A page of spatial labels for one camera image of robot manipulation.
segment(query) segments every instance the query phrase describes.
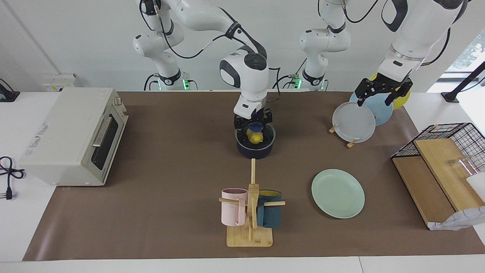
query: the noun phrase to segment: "oven handle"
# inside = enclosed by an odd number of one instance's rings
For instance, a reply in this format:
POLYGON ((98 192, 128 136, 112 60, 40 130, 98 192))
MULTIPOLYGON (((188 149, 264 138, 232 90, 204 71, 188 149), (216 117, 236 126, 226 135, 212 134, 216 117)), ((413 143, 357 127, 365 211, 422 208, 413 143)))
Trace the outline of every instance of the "oven handle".
POLYGON ((113 120, 112 117, 107 117, 103 120, 103 123, 101 124, 99 131, 97 133, 96 138, 94 139, 93 143, 91 146, 93 147, 101 147, 101 145, 104 142, 104 138, 106 137, 106 132, 108 131, 108 128, 110 127, 111 121, 113 120))

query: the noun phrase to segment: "light blue plate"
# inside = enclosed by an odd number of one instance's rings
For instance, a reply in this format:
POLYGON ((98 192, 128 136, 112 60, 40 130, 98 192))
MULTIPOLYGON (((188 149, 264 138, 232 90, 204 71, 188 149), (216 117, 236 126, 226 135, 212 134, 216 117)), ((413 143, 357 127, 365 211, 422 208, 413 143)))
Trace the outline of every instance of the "light blue plate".
POLYGON ((311 194, 318 207, 336 218, 351 218, 364 207, 364 190, 349 173, 328 169, 313 179, 311 194))
MULTIPOLYGON (((372 97, 366 98, 366 100, 364 101, 364 105, 367 106, 367 108, 369 108, 376 117, 376 126, 386 123, 386 121, 388 121, 392 116, 392 111, 394 107, 392 103, 389 106, 386 105, 384 101, 387 97, 388 94, 375 94, 372 97)), ((352 93, 349 101, 357 102, 357 96, 355 93, 352 93)))

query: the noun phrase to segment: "light green plate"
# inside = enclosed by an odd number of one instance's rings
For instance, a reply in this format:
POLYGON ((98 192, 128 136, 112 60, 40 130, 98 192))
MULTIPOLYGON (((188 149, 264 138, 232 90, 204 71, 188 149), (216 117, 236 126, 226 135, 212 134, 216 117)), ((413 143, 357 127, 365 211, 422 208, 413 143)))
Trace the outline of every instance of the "light green plate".
POLYGON ((328 169, 313 179, 311 194, 318 207, 336 218, 351 218, 364 207, 364 190, 349 173, 328 169))

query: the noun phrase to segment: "black wire basket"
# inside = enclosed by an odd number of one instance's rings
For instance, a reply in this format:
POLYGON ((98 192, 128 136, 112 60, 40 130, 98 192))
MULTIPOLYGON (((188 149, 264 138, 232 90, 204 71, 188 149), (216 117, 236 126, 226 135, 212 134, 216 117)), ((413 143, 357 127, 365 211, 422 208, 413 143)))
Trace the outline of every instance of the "black wire basket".
POLYGON ((463 155, 473 156, 474 165, 479 171, 485 172, 485 137, 469 122, 430 125, 391 158, 421 156, 414 141, 437 138, 451 138, 463 155))

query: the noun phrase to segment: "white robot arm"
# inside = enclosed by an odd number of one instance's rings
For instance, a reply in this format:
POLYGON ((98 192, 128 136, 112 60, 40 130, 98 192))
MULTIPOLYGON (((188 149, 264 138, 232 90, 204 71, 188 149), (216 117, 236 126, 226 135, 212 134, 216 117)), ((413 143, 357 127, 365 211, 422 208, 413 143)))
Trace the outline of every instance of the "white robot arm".
POLYGON ((322 86, 328 60, 324 52, 340 52, 350 45, 350 33, 345 28, 342 2, 350 0, 322 0, 319 3, 320 17, 327 24, 326 29, 310 29, 300 36, 300 47, 307 54, 305 68, 298 75, 301 88, 317 90, 322 86))
POLYGON ((416 71, 435 45, 464 13, 468 0, 391 0, 396 10, 386 26, 396 32, 375 80, 363 79, 355 90, 359 106, 377 93, 390 93, 386 105, 404 97, 416 71))
POLYGON ((225 37, 244 44, 221 61, 219 65, 221 77, 227 84, 241 89, 241 95, 234 107, 236 115, 251 119, 256 113, 264 111, 268 85, 266 50, 228 12, 205 0, 153 0, 155 3, 151 3, 153 11, 148 8, 150 2, 150 0, 142 0, 140 4, 146 4, 145 9, 149 13, 147 24, 157 33, 157 36, 137 36, 133 44, 141 55, 155 61, 160 75, 162 72, 172 76, 176 75, 174 72, 180 74, 178 65, 174 61, 175 56, 170 52, 163 52, 183 40, 183 33, 179 34, 181 30, 178 31, 179 26, 170 19, 168 14, 171 9, 181 24, 191 30, 220 31, 225 37))
POLYGON ((136 2, 139 4, 140 12, 152 32, 150 34, 139 34, 133 38, 135 51, 141 56, 153 60, 157 67, 158 82, 162 90, 186 89, 183 80, 188 78, 188 74, 178 67, 177 59, 173 53, 165 52, 169 47, 163 37, 160 19, 166 26, 170 26, 165 35, 171 46, 178 45, 183 41, 182 27, 170 19, 169 6, 159 2, 162 8, 159 12, 161 17, 159 19, 152 0, 136 0, 136 2))

